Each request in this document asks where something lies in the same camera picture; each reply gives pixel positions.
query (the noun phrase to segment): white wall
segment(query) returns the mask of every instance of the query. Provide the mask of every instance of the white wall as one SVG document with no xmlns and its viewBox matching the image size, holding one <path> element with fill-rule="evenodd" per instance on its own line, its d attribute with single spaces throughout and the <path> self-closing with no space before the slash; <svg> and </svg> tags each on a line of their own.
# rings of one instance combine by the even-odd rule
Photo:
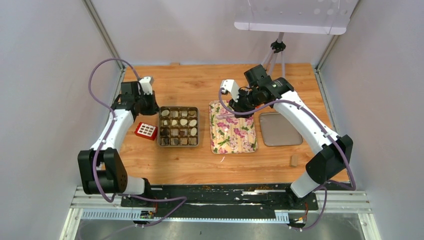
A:
<svg viewBox="0 0 424 240">
<path fill-rule="evenodd" d="M 237 30 L 247 0 L 93 0 L 119 55 L 133 64 L 260 63 L 276 32 Z M 287 33 L 286 62 L 317 64 L 331 36 Z"/>
<path fill-rule="evenodd" d="M 77 155 L 105 125 L 90 97 L 109 52 L 82 1 L 2 0 L 0 7 L 0 238 L 58 239 L 77 184 Z M 110 100 L 118 68 L 96 74 Z"/>
<path fill-rule="evenodd" d="M 423 239 L 424 2 L 362 1 L 323 81 L 384 240 Z"/>
</svg>

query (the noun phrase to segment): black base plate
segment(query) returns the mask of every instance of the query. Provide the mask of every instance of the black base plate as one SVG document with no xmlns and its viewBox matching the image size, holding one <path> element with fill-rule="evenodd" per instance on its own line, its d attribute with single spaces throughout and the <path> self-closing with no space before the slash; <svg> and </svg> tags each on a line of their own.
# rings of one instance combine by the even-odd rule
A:
<svg viewBox="0 0 424 240">
<path fill-rule="evenodd" d="M 186 196 L 186 204 L 172 214 L 175 218 L 274 219 L 274 210 L 304 211 L 306 209 L 304 203 L 290 207 L 285 201 L 285 192 L 272 192 L 272 190 L 284 190 L 287 186 L 289 184 L 152 185 L 150 198 L 170 199 Z M 270 192 L 260 192 L 256 195 L 243 194 L 243 192 L 255 190 L 270 190 Z M 304 200 L 309 210 L 318 210 L 316 200 L 314 193 L 310 193 Z M 179 201 L 159 203 L 155 217 L 163 217 L 179 203 Z M 121 202 L 122 207 L 153 207 L 155 205 L 155 203 L 135 198 L 123 198 Z"/>
</svg>

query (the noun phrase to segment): tripod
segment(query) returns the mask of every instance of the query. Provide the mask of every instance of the tripod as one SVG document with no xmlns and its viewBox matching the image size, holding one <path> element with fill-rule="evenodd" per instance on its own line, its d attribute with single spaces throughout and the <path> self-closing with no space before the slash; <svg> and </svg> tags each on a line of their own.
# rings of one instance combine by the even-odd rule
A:
<svg viewBox="0 0 424 240">
<path fill-rule="evenodd" d="M 281 53 L 281 70 L 282 77 L 286 77 L 286 67 L 284 64 L 284 49 L 286 49 L 286 45 L 283 43 L 284 32 L 280 32 L 278 34 L 278 38 L 275 42 L 271 43 L 271 48 L 269 49 L 268 54 L 262 61 L 262 66 L 268 70 L 268 75 L 271 75 L 274 70 L 274 66 L 276 65 L 277 55 Z"/>
</svg>

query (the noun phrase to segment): red box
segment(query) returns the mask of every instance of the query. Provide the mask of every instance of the red box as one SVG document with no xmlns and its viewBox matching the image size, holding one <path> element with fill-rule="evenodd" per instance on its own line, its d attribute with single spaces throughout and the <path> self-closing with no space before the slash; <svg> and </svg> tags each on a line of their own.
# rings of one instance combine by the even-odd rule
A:
<svg viewBox="0 0 424 240">
<path fill-rule="evenodd" d="M 135 135 L 154 141 L 158 135 L 158 127 L 144 122 L 140 122 L 135 129 Z"/>
</svg>

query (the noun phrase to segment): gray tray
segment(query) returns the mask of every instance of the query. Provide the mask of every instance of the gray tray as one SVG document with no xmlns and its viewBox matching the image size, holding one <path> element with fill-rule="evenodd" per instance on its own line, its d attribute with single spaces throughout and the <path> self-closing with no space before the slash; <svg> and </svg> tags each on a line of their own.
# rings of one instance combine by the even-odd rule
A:
<svg viewBox="0 0 424 240">
<path fill-rule="evenodd" d="M 301 145 L 303 138 L 296 128 L 278 112 L 259 116 L 263 143 L 268 147 Z"/>
</svg>

